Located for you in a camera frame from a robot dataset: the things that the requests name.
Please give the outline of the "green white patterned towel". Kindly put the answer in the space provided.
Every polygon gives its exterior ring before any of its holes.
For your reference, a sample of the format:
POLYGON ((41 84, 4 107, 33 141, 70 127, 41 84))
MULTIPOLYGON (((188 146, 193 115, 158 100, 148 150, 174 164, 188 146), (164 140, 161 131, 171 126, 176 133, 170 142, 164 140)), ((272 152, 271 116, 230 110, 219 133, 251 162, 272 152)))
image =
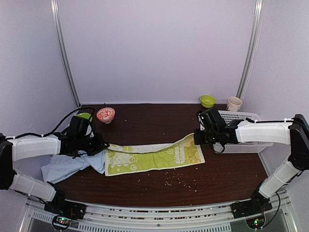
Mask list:
POLYGON ((191 133, 170 144, 114 145, 105 150, 105 175, 167 170, 205 163, 191 133))

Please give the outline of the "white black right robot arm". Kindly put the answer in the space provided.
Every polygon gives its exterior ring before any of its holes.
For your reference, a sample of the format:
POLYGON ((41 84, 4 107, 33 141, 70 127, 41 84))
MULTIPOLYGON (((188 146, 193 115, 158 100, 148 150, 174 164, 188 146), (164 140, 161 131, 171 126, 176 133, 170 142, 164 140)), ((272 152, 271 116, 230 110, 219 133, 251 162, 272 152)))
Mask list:
POLYGON ((290 155, 276 171, 261 182, 249 200, 231 204, 234 218, 262 214, 272 209, 270 198, 309 168, 309 124, 302 114, 282 120, 235 119, 226 122, 215 109, 197 113, 200 127, 194 131, 196 145, 283 144, 290 155))

